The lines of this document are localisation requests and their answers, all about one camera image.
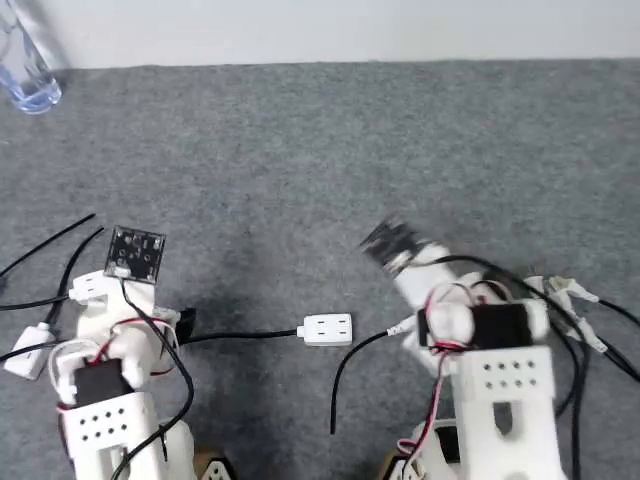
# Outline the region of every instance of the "black cable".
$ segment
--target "black cable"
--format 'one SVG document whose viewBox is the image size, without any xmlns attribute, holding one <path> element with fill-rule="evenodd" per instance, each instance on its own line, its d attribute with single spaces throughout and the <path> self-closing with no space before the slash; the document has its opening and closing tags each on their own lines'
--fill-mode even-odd
<svg viewBox="0 0 640 480">
<path fill-rule="evenodd" d="M 635 323 L 638 327 L 640 327 L 640 318 L 636 317 L 629 310 L 622 308 L 620 305 L 616 305 L 615 303 L 609 302 L 608 300 L 600 299 L 598 303 L 603 307 L 607 307 L 614 312 L 618 312 L 620 315 L 627 317 L 630 321 Z"/>
<path fill-rule="evenodd" d="M 33 352 L 34 350 L 40 350 L 42 348 L 53 348 L 58 345 L 58 343 L 60 342 L 37 343 L 35 345 L 29 345 L 28 347 L 14 350 L 13 352 L 5 353 L 4 355 L 0 356 L 0 363 L 4 363 L 10 358 L 17 357 L 18 355 L 22 355 L 23 353 Z"/>
<path fill-rule="evenodd" d="M 180 360 L 180 357 L 178 356 L 177 352 L 171 346 L 171 343 L 169 342 L 169 340 L 162 334 L 162 332 L 156 326 L 153 319 L 129 299 L 129 296 L 127 295 L 127 290 L 125 289 L 125 286 L 124 286 L 123 279 L 120 279 L 120 287 L 122 288 L 122 295 L 124 297 L 125 302 L 127 302 L 127 304 L 136 311 L 136 313 L 140 316 L 140 318 L 145 321 L 145 323 L 149 326 L 149 328 L 151 328 L 153 333 L 156 334 L 156 336 L 160 339 L 160 341 L 164 345 L 164 348 L 167 350 L 167 352 L 171 356 L 173 363 L 182 374 L 184 381 L 187 384 L 188 392 L 187 392 L 187 399 L 185 400 L 184 405 L 171 420 L 169 420 L 164 425 L 160 426 L 158 430 L 152 433 L 146 440 L 141 442 L 137 447 L 135 447 L 133 450 L 131 450 L 130 452 L 127 452 L 124 455 L 124 457 L 122 458 L 122 461 L 113 472 L 113 475 L 111 476 L 111 480 L 117 480 L 120 474 L 123 472 L 123 470 L 127 468 L 127 465 L 129 465 L 133 457 L 135 457 L 138 453 L 144 450 L 147 446 L 151 445 L 157 439 L 162 438 L 169 430 L 171 430 L 171 428 L 187 414 L 187 412 L 189 411 L 189 408 L 191 408 L 191 404 L 193 403 L 193 397 L 195 396 L 193 379 L 191 378 L 191 375 L 187 371 L 187 368 L 184 366 L 184 363 L 182 363 L 182 360 Z"/>
<path fill-rule="evenodd" d="M 207 333 L 203 335 L 195 335 L 190 337 L 189 339 L 182 342 L 181 345 L 186 345 L 188 343 L 196 343 L 196 342 L 204 342 L 206 340 L 218 340 L 221 338 L 237 338 L 237 339 L 252 339 L 252 340 L 261 340 L 266 338 L 278 338 L 278 337 L 291 337 L 297 334 L 297 330 L 295 328 L 291 330 L 281 330 L 277 332 L 255 332 L 255 333 L 244 333 L 244 332 L 220 332 L 220 333 Z"/>
<path fill-rule="evenodd" d="M 580 337 L 580 350 L 582 351 L 582 365 L 579 370 L 578 375 L 575 378 L 575 392 L 574 392 L 574 400 L 573 400 L 573 417 L 571 420 L 571 465 L 572 465 L 572 476 L 574 480 L 580 480 L 582 478 L 582 468 L 581 468 L 581 459 L 580 459 L 580 413 L 582 411 L 582 400 L 584 398 L 584 390 L 586 386 L 587 380 L 587 372 L 589 370 L 589 362 L 591 359 L 591 347 L 587 344 L 584 333 L 578 327 L 576 321 L 572 318 L 569 313 L 567 313 L 557 302 L 555 302 L 552 298 L 550 298 L 544 292 L 538 291 L 536 288 L 528 285 L 524 280 L 518 277 L 516 274 L 506 270 L 498 265 L 495 265 L 488 260 L 485 260 L 480 257 L 475 257 L 473 255 L 447 255 L 433 262 L 419 264 L 418 266 L 429 266 L 443 263 L 451 263 L 451 262 L 471 262 L 476 265 L 481 265 L 489 270 L 494 271 L 498 275 L 507 278 L 511 282 L 515 283 L 520 288 L 525 289 L 526 291 L 533 293 L 534 295 L 543 299 L 547 305 L 549 305 L 553 310 L 555 310 L 562 319 L 573 327 Z"/>
<path fill-rule="evenodd" d="M 564 397 L 564 399 L 558 405 L 556 405 L 556 411 L 555 411 L 556 418 L 560 418 L 564 414 L 564 412 L 567 410 L 569 405 L 571 405 L 571 402 L 576 396 L 576 389 L 578 387 L 578 380 L 579 380 L 578 373 L 580 372 L 580 360 L 578 359 L 578 355 L 576 355 L 576 352 L 573 349 L 573 346 L 571 345 L 567 337 L 564 335 L 564 333 L 562 333 L 560 328 L 553 322 L 550 323 L 550 326 L 551 326 L 551 329 L 554 331 L 554 333 L 557 335 L 562 345 L 569 352 L 569 356 L 571 357 L 571 363 L 573 364 L 573 379 L 571 380 L 571 388 L 567 392 L 566 397 Z"/>
<path fill-rule="evenodd" d="M 44 247 L 46 247 L 47 245 L 49 245 L 51 242 L 56 241 L 58 238 L 60 238 L 61 236 L 63 236 L 65 233 L 70 232 L 71 230 L 79 227 L 80 225 L 82 225 L 85 222 L 88 222 L 89 220 L 91 220 L 93 217 L 95 217 L 96 214 L 92 213 L 90 215 L 87 215 L 84 218 L 81 218 L 80 220 L 78 220 L 77 222 L 69 225 L 67 228 L 64 228 L 62 230 L 60 230 L 58 233 L 53 234 L 51 237 L 49 237 L 48 239 L 46 239 L 44 242 L 42 242 L 40 245 L 37 245 L 35 247 L 33 247 L 31 250 L 29 250 L 27 253 L 25 253 L 24 255 L 22 255 L 20 258 L 18 258 L 17 260 L 13 261 L 9 266 L 7 266 L 6 268 L 4 268 L 2 271 L 0 271 L 0 277 L 4 277 L 7 273 L 9 273 L 9 271 L 13 270 L 16 266 L 18 266 L 20 263 L 24 262 L 27 258 L 29 258 L 31 255 L 33 255 L 34 253 L 42 250 Z"/>
<path fill-rule="evenodd" d="M 604 352 L 604 356 L 620 370 L 629 375 L 629 377 L 640 383 L 640 371 L 638 371 L 638 369 L 631 363 L 631 360 L 629 360 L 626 355 L 607 342 L 604 338 L 599 336 L 598 339 L 607 347 L 607 351 Z"/>
<path fill-rule="evenodd" d="M 78 261 L 80 254 L 82 254 L 84 249 L 87 248 L 87 245 L 89 245 L 91 240 L 93 240 L 95 237 L 100 235 L 103 231 L 104 231 L 104 227 L 98 228 L 95 232 L 93 232 L 91 235 L 85 238 L 82 241 L 82 243 L 78 245 L 78 248 L 76 248 L 75 252 L 73 252 L 73 255 L 71 255 L 71 258 L 69 259 L 69 263 L 67 263 L 67 266 L 64 269 L 62 278 L 60 279 L 60 284 L 58 285 L 58 296 L 62 296 L 67 292 L 71 271 L 73 270 L 73 267 Z M 58 320 L 58 316 L 60 315 L 61 309 L 62 309 L 62 301 L 55 302 L 51 306 L 51 309 L 49 310 L 49 313 L 47 313 L 47 316 L 45 317 L 43 322 L 52 326 L 55 325 L 56 321 Z"/>
<path fill-rule="evenodd" d="M 376 340 L 380 338 L 384 338 L 388 335 L 389 334 L 385 330 L 384 332 L 376 333 L 375 335 L 367 338 L 366 340 L 363 340 L 358 345 L 356 345 L 351 350 L 349 350 L 349 353 L 347 353 L 342 359 L 342 361 L 340 362 L 340 366 L 336 371 L 335 379 L 333 380 L 333 391 L 331 392 L 331 420 L 329 422 L 329 425 L 330 425 L 329 431 L 331 435 L 336 433 L 336 403 L 338 399 L 338 386 L 340 385 L 340 377 L 342 376 L 342 371 L 344 370 L 345 365 L 347 364 L 347 362 L 351 357 L 353 357 L 356 353 L 358 353 L 358 351 L 362 350 L 364 347 L 366 347 L 370 343 L 375 342 Z"/>
<path fill-rule="evenodd" d="M 57 297 L 45 298 L 44 300 L 36 300 L 35 302 L 28 303 L 14 303 L 13 305 L 0 305 L 0 312 L 7 312 L 9 310 L 26 310 L 27 308 L 42 307 L 44 305 L 51 305 L 52 303 L 62 302 L 67 300 L 69 295 L 60 295 Z"/>
</svg>

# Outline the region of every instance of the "white robot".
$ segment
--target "white robot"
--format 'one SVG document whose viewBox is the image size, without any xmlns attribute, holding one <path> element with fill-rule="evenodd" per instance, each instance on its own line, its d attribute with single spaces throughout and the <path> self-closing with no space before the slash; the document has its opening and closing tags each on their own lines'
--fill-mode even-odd
<svg viewBox="0 0 640 480">
<path fill-rule="evenodd" d="M 549 330 L 545 303 L 514 301 L 503 285 L 481 281 L 480 273 L 458 277 L 434 264 L 449 251 L 416 241 L 402 223 L 381 224 L 363 247 L 394 275 L 418 312 L 388 334 L 407 334 L 403 347 L 437 378 L 434 395 L 450 378 L 456 413 L 455 419 L 435 420 L 437 402 L 432 405 L 428 427 L 420 424 L 399 442 L 406 455 L 396 457 L 383 478 L 564 480 L 551 352 L 543 343 Z M 462 348 L 470 344 L 475 348 Z M 496 425 L 496 404 L 510 406 L 506 434 Z"/>
<path fill-rule="evenodd" d="M 76 338 L 52 350 L 49 372 L 77 480 L 197 480 L 183 421 L 139 447 L 167 423 L 143 388 L 174 367 L 167 347 L 179 348 L 180 313 L 155 305 L 163 245 L 162 235 L 117 227 L 105 271 L 76 278 L 69 291 L 86 308 Z M 214 460 L 201 478 L 230 480 L 232 473 Z"/>
</svg>

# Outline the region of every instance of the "white plug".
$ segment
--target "white plug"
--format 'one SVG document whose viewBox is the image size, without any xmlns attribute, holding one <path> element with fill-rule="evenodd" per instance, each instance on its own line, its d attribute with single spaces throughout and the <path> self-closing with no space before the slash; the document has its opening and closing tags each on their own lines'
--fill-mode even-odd
<svg viewBox="0 0 640 480">
<path fill-rule="evenodd" d="M 566 290 L 574 297 L 582 298 L 587 302 L 598 303 L 600 297 L 594 295 L 582 285 L 580 285 L 575 278 L 562 278 L 559 276 L 551 277 L 549 283 L 556 291 Z"/>
<path fill-rule="evenodd" d="M 297 335 L 304 343 L 314 347 L 351 345 L 353 329 L 348 313 L 310 315 L 304 318 L 304 325 L 298 327 Z"/>
<path fill-rule="evenodd" d="M 13 350 L 19 350 L 21 348 L 30 347 L 39 343 L 50 342 L 54 339 L 53 334 L 49 330 L 49 325 L 46 323 L 39 323 L 37 327 L 27 327 L 18 338 L 18 341 L 13 346 Z M 42 372 L 44 362 L 47 359 L 48 352 L 44 349 L 33 350 L 31 352 L 23 353 L 22 355 L 15 356 L 4 362 L 4 369 L 19 377 L 23 377 L 29 380 L 36 380 Z"/>
</svg>

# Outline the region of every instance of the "red wire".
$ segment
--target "red wire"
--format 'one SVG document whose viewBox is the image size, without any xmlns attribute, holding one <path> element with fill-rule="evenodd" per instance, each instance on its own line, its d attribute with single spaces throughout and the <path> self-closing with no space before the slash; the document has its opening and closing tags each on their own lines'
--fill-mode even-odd
<svg viewBox="0 0 640 480">
<path fill-rule="evenodd" d="M 160 375 L 165 375 L 165 374 L 169 373 L 171 370 L 173 370 L 173 367 L 168 368 L 167 370 L 163 370 L 163 371 L 161 371 L 161 372 L 151 372 L 151 373 L 150 373 L 150 375 L 151 375 L 152 377 L 158 377 L 158 376 L 160 376 Z"/>
<path fill-rule="evenodd" d="M 103 356 L 105 356 L 105 357 L 107 356 L 107 350 L 109 349 L 109 345 L 111 345 L 111 341 L 112 340 L 113 339 L 110 338 L 104 345 L 102 345 L 100 347 L 100 350 L 98 350 L 98 353 L 96 354 L 96 357 L 89 362 L 89 365 L 97 365 L 98 363 L 101 362 L 101 358 Z"/>
</svg>

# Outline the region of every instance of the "electrical outlet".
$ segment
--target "electrical outlet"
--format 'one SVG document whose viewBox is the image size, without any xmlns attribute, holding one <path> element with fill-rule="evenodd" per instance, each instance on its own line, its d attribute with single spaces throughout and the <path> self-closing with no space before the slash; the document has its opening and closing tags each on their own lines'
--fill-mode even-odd
<svg viewBox="0 0 640 480">
<path fill-rule="evenodd" d="M 351 315 L 330 313 L 305 317 L 304 326 L 298 327 L 298 336 L 304 343 L 316 347 L 351 345 L 353 329 Z"/>
</svg>

